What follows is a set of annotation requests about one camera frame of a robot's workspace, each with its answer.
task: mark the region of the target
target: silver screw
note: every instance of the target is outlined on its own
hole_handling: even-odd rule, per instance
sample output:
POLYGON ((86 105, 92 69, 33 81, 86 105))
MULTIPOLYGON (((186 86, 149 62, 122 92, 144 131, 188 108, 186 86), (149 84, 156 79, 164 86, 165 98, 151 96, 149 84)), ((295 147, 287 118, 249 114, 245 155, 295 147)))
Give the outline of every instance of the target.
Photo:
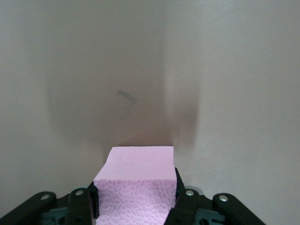
POLYGON ((223 202, 227 202, 227 201, 228 201, 228 198, 227 198, 227 196, 225 196, 225 195, 220 195, 220 196, 219 196, 219 199, 220 199, 221 201, 223 201, 223 202))
POLYGON ((187 190, 186 191, 186 195, 188 196, 193 196, 194 195, 194 192, 192 190, 187 190))
POLYGON ((75 195, 82 195, 82 194, 83 194, 82 190, 76 191, 76 193, 75 193, 75 195))
POLYGON ((45 194, 45 195, 43 195, 42 197, 41 197, 41 200, 46 200, 46 199, 48 199, 50 196, 48 195, 48 194, 45 194))

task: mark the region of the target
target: smooth top face of foam block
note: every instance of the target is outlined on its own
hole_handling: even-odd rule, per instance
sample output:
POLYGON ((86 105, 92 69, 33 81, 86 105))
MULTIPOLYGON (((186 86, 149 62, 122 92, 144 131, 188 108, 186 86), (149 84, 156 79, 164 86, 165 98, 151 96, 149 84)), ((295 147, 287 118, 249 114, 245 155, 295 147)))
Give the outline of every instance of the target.
POLYGON ((163 225, 175 205, 173 147, 114 147, 94 184, 98 225, 163 225))

